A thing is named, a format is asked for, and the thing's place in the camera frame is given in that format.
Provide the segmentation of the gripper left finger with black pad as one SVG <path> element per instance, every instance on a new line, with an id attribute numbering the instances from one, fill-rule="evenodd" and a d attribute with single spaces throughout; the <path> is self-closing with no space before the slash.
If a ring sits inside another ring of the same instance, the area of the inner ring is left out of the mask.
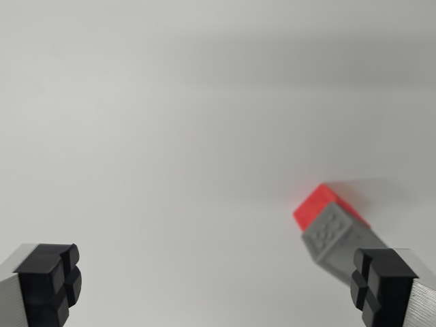
<path id="1" fill-rule="evenodd" d="M 1 326 L 61 327 L 79 299 L 75 244 L 21 244 L 1 263 Z"/>

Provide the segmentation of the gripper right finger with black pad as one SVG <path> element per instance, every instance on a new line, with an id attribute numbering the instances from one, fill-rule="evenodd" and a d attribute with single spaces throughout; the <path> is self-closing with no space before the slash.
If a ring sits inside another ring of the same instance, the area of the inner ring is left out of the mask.
<path id="1" fill-rule="evenodd" d="M 410 249 L 357 249 L 350 282 L 365 326 L 434 326 L 435 272 Z"/>

